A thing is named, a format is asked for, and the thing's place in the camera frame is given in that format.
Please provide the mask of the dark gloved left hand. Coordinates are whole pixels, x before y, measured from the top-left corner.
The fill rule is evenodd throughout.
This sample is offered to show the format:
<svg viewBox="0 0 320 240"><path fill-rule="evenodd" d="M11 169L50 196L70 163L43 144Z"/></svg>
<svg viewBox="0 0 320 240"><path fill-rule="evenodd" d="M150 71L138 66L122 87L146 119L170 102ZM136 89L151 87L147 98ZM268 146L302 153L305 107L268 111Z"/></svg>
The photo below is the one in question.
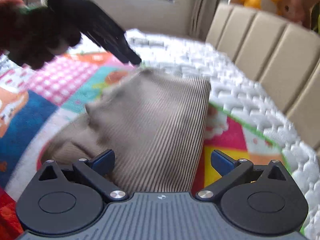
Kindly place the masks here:
<svg viewBox="0 0 320 240"><path fill-rule="evenodd" d="M80 31L45 6L1 0L1 54L38 70L81 41Z"/></svg>

